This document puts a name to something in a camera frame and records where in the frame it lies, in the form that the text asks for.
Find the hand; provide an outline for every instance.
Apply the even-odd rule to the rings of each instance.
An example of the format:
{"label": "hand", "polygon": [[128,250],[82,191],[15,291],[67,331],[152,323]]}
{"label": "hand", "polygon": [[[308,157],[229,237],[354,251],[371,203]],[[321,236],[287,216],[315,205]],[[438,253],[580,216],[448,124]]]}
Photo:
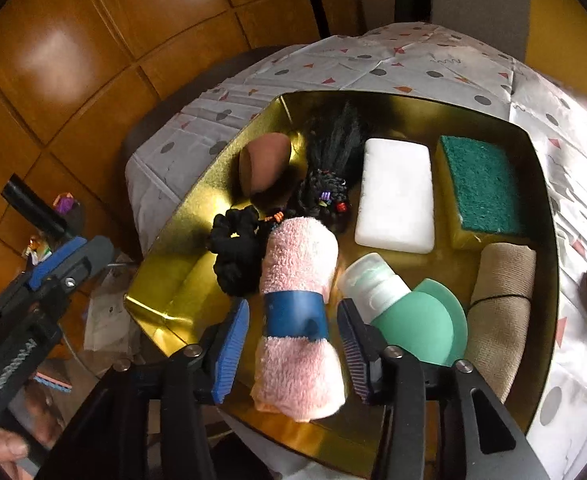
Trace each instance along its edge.
{"label": "hand", "polygon": [[[62,427],[50,409],[45,391],[35,382],[25,386],[25,405],[34,420],[34,437],[45,447],[52,447]],[[16,465],[20,459],[26,458],[29,447],[19,435],[0,428],[0,466],[11,480],[32,480],[31,475]]]}

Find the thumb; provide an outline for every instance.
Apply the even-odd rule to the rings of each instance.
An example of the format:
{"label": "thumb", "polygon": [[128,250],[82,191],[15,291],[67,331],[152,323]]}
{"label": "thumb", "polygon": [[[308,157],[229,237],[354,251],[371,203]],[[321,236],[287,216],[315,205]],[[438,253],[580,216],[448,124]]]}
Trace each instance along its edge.
{"label": "thumb", "polygon": [[0,428],[0,462],[15,462],[28,453],[29,447],[20,436]]}

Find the screw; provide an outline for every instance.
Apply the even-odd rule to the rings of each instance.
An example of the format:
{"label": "screw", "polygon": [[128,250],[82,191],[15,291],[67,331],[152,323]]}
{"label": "screw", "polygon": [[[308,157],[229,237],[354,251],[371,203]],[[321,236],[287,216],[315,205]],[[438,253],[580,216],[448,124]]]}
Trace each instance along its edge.
{"label": "screw", "polygon": [[473,371],[473,365],[469,361],[465,361],[465,359],[460,359],[455,362],[455,367],[459,372],[463,374],[469,374]]}
{"label": "screw", "polygon": [[391,359],[399,359],[404,355],[404,352],[399,346],[389,345],[384,349],[384,354]]}
{"label": "screw", "polygon": [[203,349],[200,345],[187,345],[185,349],[182,351],[184,355],[187,357],[198,357],[202,354]]}
{"label": "screw", "polygon": [[117,372],[126,372],[131,365],[132,362],[129,359],[119,359],[112,365],[112,368]]}

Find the tablecloth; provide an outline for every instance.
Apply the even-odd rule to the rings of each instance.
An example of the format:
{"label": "tablecloth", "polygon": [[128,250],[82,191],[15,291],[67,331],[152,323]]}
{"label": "tablecloth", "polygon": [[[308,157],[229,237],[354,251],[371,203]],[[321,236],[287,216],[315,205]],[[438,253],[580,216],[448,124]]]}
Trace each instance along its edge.
{"label": "tablecloth", "polygon": [[[579,294],[587,270],[587,100],[512,57],[427,23],[285,48],[187,104],[130,158],[126,178],[143,251],[251,118],[276,96],[308,89],[426,97],[529,133],[553,206],[561,294],[551,369],[528,439],[552,480],[575,478],[587,462],[587,315]],[[281,472],[335,478],[308,462],[297,471]]]}

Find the brown makeup sponge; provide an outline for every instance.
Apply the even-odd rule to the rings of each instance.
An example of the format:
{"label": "brown makeup sponge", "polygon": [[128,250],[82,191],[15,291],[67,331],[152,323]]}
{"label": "brown makeup sponge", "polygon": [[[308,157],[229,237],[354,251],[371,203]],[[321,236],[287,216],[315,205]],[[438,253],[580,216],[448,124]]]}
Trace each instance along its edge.
{"label": "brown makeup sponge", "polygon": [[292,144],[285,134],[271,132],[248,143],[240,152],[240,187],[244,196],[260,193],[278,180],[289,165]]}

